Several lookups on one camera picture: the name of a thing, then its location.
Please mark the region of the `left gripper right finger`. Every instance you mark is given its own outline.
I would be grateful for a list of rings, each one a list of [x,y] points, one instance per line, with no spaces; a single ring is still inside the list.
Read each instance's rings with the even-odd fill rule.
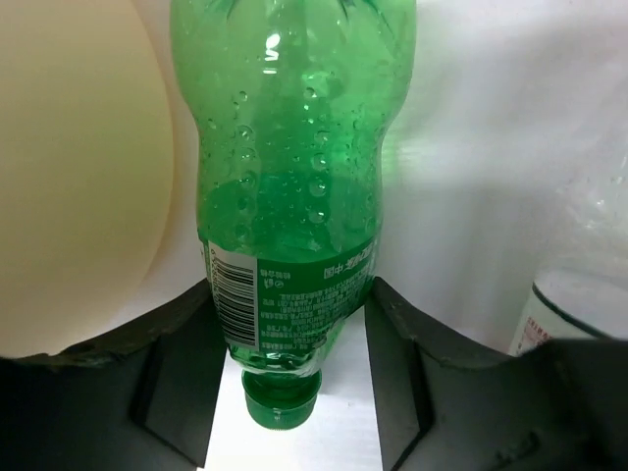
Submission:
[[[627,344],[477,343],[376,279],[365,325],[387,470],[623,470]]]

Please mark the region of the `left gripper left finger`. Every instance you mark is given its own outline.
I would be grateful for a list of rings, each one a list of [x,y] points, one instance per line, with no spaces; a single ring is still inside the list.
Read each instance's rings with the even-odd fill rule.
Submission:
[[[202,468],[225,354],[200,282],[59,354],[3,359],[2,468]]]

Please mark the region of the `red label red cap bottle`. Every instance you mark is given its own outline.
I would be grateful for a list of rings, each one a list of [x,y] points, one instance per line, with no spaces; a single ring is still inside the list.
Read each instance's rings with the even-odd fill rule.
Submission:
[[[553,339],[626,338],[627,276],[556,267],[533,281],[508,354]]]

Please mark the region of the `green plastic bottle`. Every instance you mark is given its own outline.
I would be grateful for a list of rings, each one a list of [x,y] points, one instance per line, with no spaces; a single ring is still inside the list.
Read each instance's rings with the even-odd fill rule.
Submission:
[[[175,1],[196,124],[196,226],[247,410],[290,430],[374,279],[387,131],[411,82],[412,1]]]

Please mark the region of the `beige cylindrical bin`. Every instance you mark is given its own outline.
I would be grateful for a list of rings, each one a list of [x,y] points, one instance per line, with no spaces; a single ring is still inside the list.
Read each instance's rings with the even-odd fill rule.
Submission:
[[[1,5],[1,353],[102,332],[166,227],[173,126],[129,1]]]

